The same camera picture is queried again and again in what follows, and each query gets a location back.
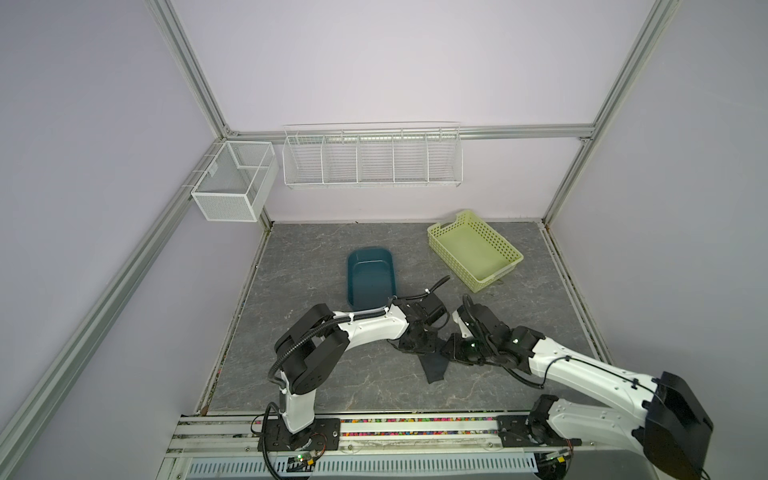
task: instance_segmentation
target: wire rack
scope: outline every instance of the wire rack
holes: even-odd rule
[[[226,141],[192,197],[208,220],[257,222],[277,171],[271,142]]]
[[[288,133],[283,149],[291,188],[459,185],[458,125],[437,128]]]

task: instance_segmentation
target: green plastic basket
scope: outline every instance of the green plastic basket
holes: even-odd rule
[[[429,246],[473,293],[523,260],[518,249],[471,210],[459,212],[452,223],[435,223],[427,229],[427,237]]]

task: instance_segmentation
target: work surface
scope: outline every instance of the work surface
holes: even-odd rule
[[[312,305],[349,310],[346,258],[363,247],[392,252],[399,295],[423,292],[444,275],[437,290],[449,312],[470,293],[510,327],[526,325],[564,346],[590,355],[581,324],[536,223],[492,223],[525,259],[503,279],[471,293],[427,244],[426,223],[277,224],[270,235],[243,315],[224,362],[210,411],[263,411],[278,400],[266,380],[274,344]],[[440,331],[458,332],[453,322]],[[387,342],[344,353],[317,389],[316,411],[527,410],[542,394],[592,403],[582,394],[548,382],[544,390],[524,386],[498,367],[449,365],[445,379],[428,384],[414,355]]]

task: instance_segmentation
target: metal beam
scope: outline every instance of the metal beam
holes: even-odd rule
[[[353,130],[344,129],[344,134],[357,135],[391,135],[403,133],[418,133],[435,131],[433,127],[405,128],[391,130]],[[302,135],[334,135],[341,130],[311,130],[302,131]],[[461,127],[462,140],[497,140],[504,138],[561,138],[561,137],[590,137],[594,132],[591,124],[553,124],[553,125],[496,125],[487,127]],[[284,144],[284,131],[252,131],[233,132],[229,140],[271,141],[273,144]]]
[[[591,138],[582,142],[581,148],[576,153],[576,158],[568,169],[568,172],[563,178],[560,187],[547,209],[547,213],[544,216],[544,223],[546,225],[552,223],[555,216],[557,216],[562,208],[571,188],[576,184],[579,174],[583,171],[584,166],[589,161],[595,145],[600,140],[607,126],[610,124],[611,119],[618,111],[621,102],[627,97],[627,93],[634,83],[635,78],[637,78],[640,70],[642,70],[645,65],[658,38],[661,36],[661,32],[664,31],[664,28],[669,24],[669,21],[677,11],[677,6],[679,4],[680,0],[657,0],[653,8],[651,8],[650,14],[643,24],[643,28],[637,36],[627,60],[624,62],[624,66],[621,68],[613,87],[611,87],[611,91],[608,92],[608,96],[595,118],[594,133],[591,135]]]
[[[146,0],[215,137],[231,134],[170,0]]]
[[[200,179],[221,145],[214,141],[152,228],[80,323],[22,407],[0,434],[0,480],[21,466],[56,409],[101,345],[152,263],[163,250],[192,203],[192,185]]]

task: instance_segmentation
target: black mounting plate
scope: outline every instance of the black mounting plate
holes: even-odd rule
[[[496,417],[498,422],[498,436],[502,439],[504,447],[535,447],[540,444],[534,443],[528,436],[528,426],[525,421],[527,415],[499,415]],[[565,439],[552,439],[548,447],[567,447],[568,442]],[[578,447],[581,445],[581,439],[571,439],[571,445]]]
[[[266,449],[270,452],[293,452],[295,450],[322,450],[325,443],[326,451],[339,449],[341,437],[341,420],[339,419],[315,419],[304,430],[291,433],[288,431],[283,417],[268,419],[262,426],[262,432],[266,435],[259,438],[259,451],[262,443],[266,441]]]

